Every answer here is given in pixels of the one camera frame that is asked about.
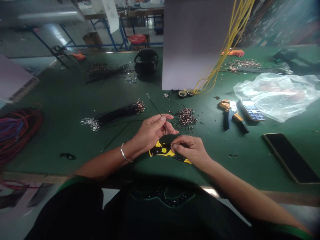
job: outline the phone keypad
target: phone keypad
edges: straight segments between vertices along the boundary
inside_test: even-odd
[[[252,120],[256,120],[256,121],[266,120],[260,111],[248,111],[248,113],[252,118]]]

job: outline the person's left hand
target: person's left hand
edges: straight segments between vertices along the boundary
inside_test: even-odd
[[[143,121],[139,131],[132,141],[141,152],[147,152],[153,148],[157,141],[166,134],[178,134],[167,119],[173,119],[170,114],[155,115]]]

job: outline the yellow cable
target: yellow cable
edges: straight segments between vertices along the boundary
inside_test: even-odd
[[[232,15],[231,15],[231,19],[230,19],[229,31],[228,31],[228,35],[226,36],[225,41],[223,43],[223,47],[220,52],[219,60],[218,60],[217,64],[215,65],[215,67],[213,68],[213,70],[211,71],[211,73],[209,74],[209,76],[207,78],[201,79],[197,82],[196,87],[194,88],[194,94],[200,94],[200,93],[204,92],[207,89],[208,85],[211,83],[212,78],[214,78],[213,83],[212,83],[212,87],[210,88],[210,90],[208,90],[205,93],[210,92],[214,88],[216,81],[217,81],[219,70],[220,70],[221,65],[224,62],[225,58],[227,57],[230,49],[232,48],[232,43],[233,43],[234,38],[239,33],[239,31],[242,29],[242,32],[241,32],[238,40],[234,44],[234,46],[236,46],[236,44],[238,43],[239,39],[241,38],[241,36],[244,32],[244,29],[245,29],[247,22],[248,22],[248,19],[250,17],[253,3],[254,3],[254,0],[240,0],[238,8],[235,11],[235,8],[237,5],[237,0],[234,0]]]

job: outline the black tape roll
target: black tape roll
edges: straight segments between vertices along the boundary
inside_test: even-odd
[[[179,96],[179,98],[185,98],[187,96],[187,92],[184,90],[180,90],[178,92],[178,96]]]
[[[189,97],[192,97],[192,96],[193,96],[193,91],[194,91],[194,90],[191,89],[191,88],[187,90],[187,94],[188,94]]]

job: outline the cardboard box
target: cardboard box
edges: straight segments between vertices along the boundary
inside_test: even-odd
[[[144,49],[144,48],[149,48],[149,43],[150,43],[150,36],[149,34],[144,34],[146,36],[147,42],[145,45],[133,45],[132,49],[134,51],[139,51],[140,49]]]
[[[86,45],[102,45],[102,41],[101,38],[99,36],[99,34],[97,32],[89,32],[86,35],[84,35],[82,37],[83,41],[85,42]],[[102,47],[98,47],[98,48],[90,48],[93,51],[98,52],[99,49],[101,49]]]

